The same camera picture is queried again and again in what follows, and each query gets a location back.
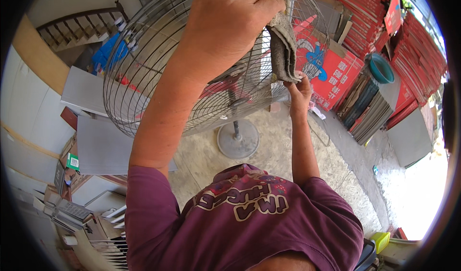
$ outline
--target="yellow container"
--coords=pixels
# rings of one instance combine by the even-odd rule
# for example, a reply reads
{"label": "yellow container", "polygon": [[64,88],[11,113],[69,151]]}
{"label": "yellow container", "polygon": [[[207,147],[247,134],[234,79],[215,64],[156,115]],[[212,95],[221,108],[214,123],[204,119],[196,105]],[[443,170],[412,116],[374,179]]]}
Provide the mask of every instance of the yellow container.
{"label": "yellow container", "polygon": [[370,239],[375,241],[376,254],[379,254],[389,244],[390,232],[376,232]]}

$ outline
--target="standing fan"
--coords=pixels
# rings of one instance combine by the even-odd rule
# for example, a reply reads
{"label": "standing fan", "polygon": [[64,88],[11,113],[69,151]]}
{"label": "standing fan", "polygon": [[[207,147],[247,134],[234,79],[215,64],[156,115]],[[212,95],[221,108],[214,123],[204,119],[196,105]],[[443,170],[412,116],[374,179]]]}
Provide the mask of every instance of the standing fan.
{"label": "standing fan", "polygon": [[[152,0],[121,32],[104,75],[104,107],[114,124],[134,137],[168,59],[186,25],[192,0]],[[329,45],[326,23],[314,0],[285,0],[297,38],[297,69],[322,76]],[[205,87],[183,136],[222,126],[218,145],[233,159],[251,156],[259,145],[256,127],[241,118],[288,95],[272,73],[270,35],[264,28],[253,48]]]}

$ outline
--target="wire fan cage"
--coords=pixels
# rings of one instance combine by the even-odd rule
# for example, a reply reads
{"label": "wire fan cage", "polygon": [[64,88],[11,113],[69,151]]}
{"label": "wire fan cage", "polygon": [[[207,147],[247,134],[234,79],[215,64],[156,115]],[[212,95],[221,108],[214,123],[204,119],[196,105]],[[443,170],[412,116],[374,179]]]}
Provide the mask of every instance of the wire fan cage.
{"label": "wire fan cage", "polygon": [[[168,59],[176,50],[192,0],[152,0],[125,27],[104,75],[108,116],[134,137]],[[297,69],[320,76],[329,46],[327,26],[314,0],[285,0],[297,38]],[[272,73],[270,35],[264,28],[253,48],[213,79],[195,103],[183,136],[213,129],[256,112],[288,94]]]}

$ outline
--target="rag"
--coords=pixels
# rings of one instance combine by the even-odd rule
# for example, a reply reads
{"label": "rag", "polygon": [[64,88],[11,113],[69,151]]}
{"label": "rag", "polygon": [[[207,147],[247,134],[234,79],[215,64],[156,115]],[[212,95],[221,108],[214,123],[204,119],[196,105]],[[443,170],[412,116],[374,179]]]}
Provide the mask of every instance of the rag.
{"label": "rag", "polygon": [[290,21],[278,12],[266,26],[271,35],[272,71],[277,79],[298,83],[301,76],[295,74],[296,39]]}

